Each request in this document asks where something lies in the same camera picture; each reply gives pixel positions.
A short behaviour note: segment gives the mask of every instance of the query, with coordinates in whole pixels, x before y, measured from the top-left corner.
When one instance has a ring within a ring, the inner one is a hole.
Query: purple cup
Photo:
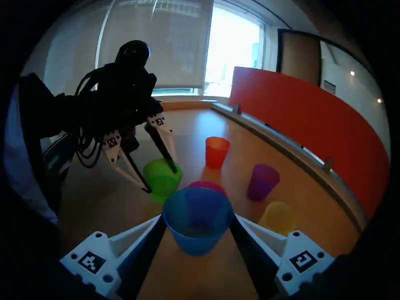
[[[253,201],[262,201],[280,180],[279,173],[273,167],[257,164],[253,169],[247,188],[247,198]]]

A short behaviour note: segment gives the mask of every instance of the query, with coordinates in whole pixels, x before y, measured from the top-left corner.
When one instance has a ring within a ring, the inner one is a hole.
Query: cup
[[[266,164],[257,164],[253,168],[247,188],[247,198],[253,201],[263,200],[280,180],[279,173],[273,167]]]
[[[205,140],[205,165],[212,169],[220,169],[230,146],[231,143],[222,137],[208,137]]]
[[[195,181],[189,185],[189,188],[212,189],[212,190],[221,192],[222,194],[224,194],[225,197],[227,196],[227,193],[225,193],[225,190],[222,188],[222,186],[220,186],[219,184],[216,184],[212,181],[206,181],[206,180]]]
[[[151,187],[151,197],[154,201],[164,204],[168,196],[178,189],[182,179],[182,169],[175,163],[174,173],[165,159],[155,159],[143,168],[143,177]]]
[[[188,255],[203,256],[229,228],[234,210],[219,191],[186,187],[168,197],[162,215],[179,248]]]
[[[287,237],[296,229],[296,214],[286,203],[274,201],[266,207],[258,225]]]

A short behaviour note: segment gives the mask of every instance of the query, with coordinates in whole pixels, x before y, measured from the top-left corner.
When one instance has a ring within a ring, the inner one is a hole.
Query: table
[[[209,109],[172,110],[165,119],[175,134],[178,163],[183,170],[179,188],[197,180],[221,184],[235,213],[257,223],[268,203],[280,200],[291,206],[297,228],[330,255],[349,253],[359,236],[345,212],[330,194],[297,164],[240,125]],[[140,147],[131,153],[139,169],[161,157],[142,128]],[[205,167],[205,140],[225,137],[231,142],[221,170]],[[262,202],[246,198],[253,166],[268,164],[281,177]],[[109,237],[160,214],[162,206],[138,187],[113,172],[104,157],[85,169],[74,157],[63,187],[59,217],[63,253],[69,252],[94,231]],[[245,263],[228,230],[204,257],[181,252],[168,229],[155,254],[139,298],[256,299]]]

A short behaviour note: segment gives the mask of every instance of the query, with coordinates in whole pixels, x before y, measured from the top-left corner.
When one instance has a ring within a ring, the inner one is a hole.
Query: red partition
[[[381,202],[390,162],[374,129],[350,105],[311,83],[281,73],[236,67],[229,105],[300,143],[354,192],[368,217]]]

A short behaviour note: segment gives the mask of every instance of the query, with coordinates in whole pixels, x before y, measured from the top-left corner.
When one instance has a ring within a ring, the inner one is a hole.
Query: orange cup
[[[231,143],[222,137],[208,137],[205,140],[205,165],[212,169],[220,169],[230,146]]]

